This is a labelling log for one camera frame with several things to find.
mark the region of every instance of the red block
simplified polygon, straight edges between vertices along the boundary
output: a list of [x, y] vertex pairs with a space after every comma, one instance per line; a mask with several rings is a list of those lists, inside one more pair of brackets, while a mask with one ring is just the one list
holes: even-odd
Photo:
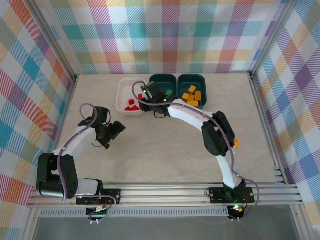
[[133, 106], [133, 107], [131, 108], [131, 110], [132, 110], [132, 111], [138, 111], [138, 110], [140, 110], [140, 108], [138, 108], [137, 106]]
[[128, 102], [129, 102], [129, 105], [135, 104], [135, 100], [133, 98], [129, 99]]

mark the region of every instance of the colorful plaid fabric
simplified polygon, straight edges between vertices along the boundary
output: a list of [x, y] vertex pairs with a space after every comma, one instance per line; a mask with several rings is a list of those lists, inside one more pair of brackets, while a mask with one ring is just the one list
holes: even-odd
[[258, 74], [290, 183], [320, 236], [320, 0], [300, 0]]
[[0, 1], [0, 239], [15, 240], [71, 80], [23, 0]]
[[37, 2], [76, 72], [148, 74], [249, 70], [285, 0]]

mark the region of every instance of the white plastic bowl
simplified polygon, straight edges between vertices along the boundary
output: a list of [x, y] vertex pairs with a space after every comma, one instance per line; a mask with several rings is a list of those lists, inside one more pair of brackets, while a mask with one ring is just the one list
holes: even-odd
[[[139, 81], [146, 82], [144, 79], [138, 78], [138, 77], [125, 78], [125, 79], [122, 79], [119, 82], [118, 92], [117, 92], [116, 101], [115, 101], [115, 107], [116, 107], [116, 109], [119, 111], [119, 113], [121, 115], [124, 115], [124, 116], [138, 116], [138, 115], [141, 115], [143, 113], [143, 111], [141, 111], [141, 110], [137, 110], [137, 111], [126, 111], [125, 110], [126, 107], [133, 107], [134, 105], [139, 107], [139, 102], [134, 97], [134, 95], [132, 93], [133, 84], [136, 83], [136, 82], [139, 82]], [[135, 85], [134, 86], [134, 93], [137, 96], [138, 96], [138, 94], [142, 94], [143, 97], [145, 97], [146, 95], [141, 89], [142, 86], [143, 86], [142, 83], [139, 83], [139, 84]], [[134, 105], [129, 105], [129, 102], [128, 102], [129, 99], [134, 99]]]

